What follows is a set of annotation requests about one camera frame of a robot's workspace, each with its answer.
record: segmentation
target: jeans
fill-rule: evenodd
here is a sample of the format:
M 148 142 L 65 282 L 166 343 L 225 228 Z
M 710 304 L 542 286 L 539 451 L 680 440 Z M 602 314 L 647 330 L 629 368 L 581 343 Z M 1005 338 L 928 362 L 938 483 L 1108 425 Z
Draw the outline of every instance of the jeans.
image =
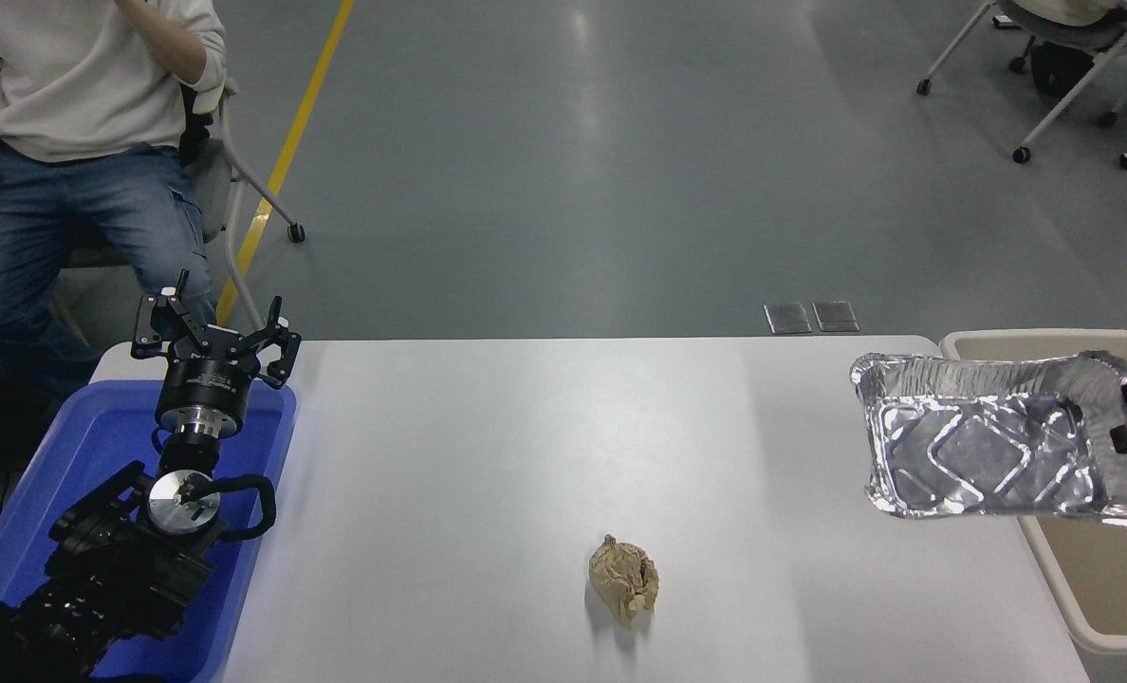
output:
M 86 385 L 99 362 L 48 308 L 72 238 L 96 229 L 147 293 L 187 268 L 183 301 L 213 322 L 201 209 L 175 148 L 44 165 L 0 141 L 0 364 L 57 398 Z

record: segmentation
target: aluminum foil tray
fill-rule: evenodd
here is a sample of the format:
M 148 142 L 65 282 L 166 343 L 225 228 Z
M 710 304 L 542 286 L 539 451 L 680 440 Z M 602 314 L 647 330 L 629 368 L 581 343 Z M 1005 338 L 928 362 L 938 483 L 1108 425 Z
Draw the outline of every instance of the aluminum foil tray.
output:
M 1036 363 L 868 354 L 850 380 L 872 447 L 867 496 L 902 518 L 1046 514 L 1127 526 L 1127 363 L 1101 351 Z

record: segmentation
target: crumpled brown paper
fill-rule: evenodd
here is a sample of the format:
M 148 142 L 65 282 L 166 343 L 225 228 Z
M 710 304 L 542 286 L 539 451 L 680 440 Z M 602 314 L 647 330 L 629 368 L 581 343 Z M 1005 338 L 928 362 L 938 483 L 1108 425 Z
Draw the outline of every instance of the crumpled brown paper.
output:
M 660 591 L 656 564 L 644 549 L 616 543 L 609 533 L 589 558 L 589 580 L 624 628 L 632 627 L 636 614 L 656 605 L 656 594 Z

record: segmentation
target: chair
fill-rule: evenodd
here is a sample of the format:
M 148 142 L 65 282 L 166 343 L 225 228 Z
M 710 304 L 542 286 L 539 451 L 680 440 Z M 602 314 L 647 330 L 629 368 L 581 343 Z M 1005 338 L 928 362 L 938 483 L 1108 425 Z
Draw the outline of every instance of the chair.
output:
M 278 215 L 285 219 L 287 224 L 286 234 L 291 242 L 303 242 L 307 239 L 307 231 L 300 222 L 291 216 L 290 212 L 278 203 L 276 195 L 269 192 L 264 183 L 248 168 L 236 152 L 234 141 L 231 135 L 230 100 L 238 95 L 238 83 L 234 79 L 227 79 L 222 99 L 218 103 L 218 123 L 221 133 L 220 139 L 211 138 L 199 142 L 199 150 L 195 153 L 195 159 L 185 166 L 188 180 L 192 181 L 192 190 L 196 203 L 199 204 L 204 218 L 204 241 L 208 245 L 220 232 L 225 232 L 227 239 L 222 241 L 225 251 L 227 269 L 230 269 L 231 280 L 234 281 L 234 289 L 238 290 L 239 299 L 242 300 L 243 310 L 252 327 L 263 327 L 264 319 L 260 311 L 255 305 L 251 291 L 239 272 L 236 258 L 233 231 L 230 229 L 238 224 L 239 213 L 242 211 L 242 194 L 248 186 L 259 192 Z M 72 231 L 86 234 L 86 241 L 76 242 L 70 256 L 65 260 L 66 268 L 86 267 L 122 267 L 128 265 L 128 260 L 121 251 L 114 249 L 99 233 L 99 230 Z M 70 316 L 69 309 L 61 302 L 54 302 L 53 308 L 59 319 L 66 325 L 74 334 L 82 336 L 79 326 Z
M 942 52 L 942 55 L 935 60 L 931 70 L 928 70 L 925 78 L 919 82 L 919 95 L 928 95 L 931 91 L 931 79 L 933 76 L 939 72 L 940 66 L 944 64 L 947 57 L 962 43 L 973 27 L 977 25 L 977 21 L 980 21 L 980 17 L 984 17 L 985 12 L 988 12 L 990 8 L 993 8 L 994 5 L 997 5 L 1005 12 L 1005 16 L 1010 17 L 1011 21 L 1014 21 L 1015 25 L 1032 34 L 1032 38 L 1028 41 L 1028 48 L 1023 51 L 1023 55 L 1010 60 L 1010 70 L 1013 70 L 1013 72 L 1022 72 L 1023 60 L 1028 55 L 1028 52 L 1031 51 L 1032 43 L 1037 38 L 1044 39 L 1047 43 L 1054 43 L 1055 45 L 1072 47 L 1075 51 L 1086 52 L 1093 59 L 1091 70 L 1062 97 L 1057 105 L 1053 107 L 1053 110 L 1048 112 L 1044 121 L 1040 121 L 1040 124 L 1037 124 L 1036 128 L 1032 128 L 1031 133 L 1028 133 L 1027 138 L 1022 139 L 1022 142 L 1015 148 L 1013 154 L 1010 156 L 1017 165 L 1024 165 L 1031 160 L 1031 144 L 1036 142 L 1037 138 L 1040 138 L 1041 133 L 1045 133 L 1045 128 L 1048 128 L 1053 119 L 1061 116 L 1061 113 L 1068 107 L 1072 100 L 1082 92 L 1089 82 L 1094 80 L 1101 70 L 1106 69 L 1107 64 L 1111 63 L 1115 56 L 1127 52 L 1127 16 L 1120 21 L 1108 21 L 1104 19 L 1103 21 L 1093 23 L 1091 26 L 1072 27 L 1058 25 L 1058 23 L 1049 21 L 1028 12 L 1026 9 L 1020 8 L 1018 3 L 1014 3 L 1014 0 L 987 1 L 987 3 L 982 5 L 976 10 L 961 32 L 956 34 L 956 37 L 950 42 L 946 51 Z M 1116 6 L 1127 14 L 1127 0 L 1116 0 Z M 1121 95 L 1116 99 L 1115 105 L 1111 105 L 1109 110 L 1100 114 L 1095 121 L 1097 124 L 1102 126 L 1102 128 L 1110 128 L 1116 123 L 1119 109 L 1124 107 L 1126 100 L 1127 83 L 1124 86 Z

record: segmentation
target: trash bin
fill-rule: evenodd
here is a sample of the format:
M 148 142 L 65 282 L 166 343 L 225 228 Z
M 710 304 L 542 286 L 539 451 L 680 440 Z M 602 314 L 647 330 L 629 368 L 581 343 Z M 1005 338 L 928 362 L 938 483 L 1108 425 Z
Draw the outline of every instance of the trash bin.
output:
M 1127 362 L 1127 330 L 993 329 L 942 338 L 946 357 L 1032 362 L 1107 351 Z M 1071 636 L 1084 649 L 1127 654 L 1127 529 L 1066 518 L 1019 518 Z

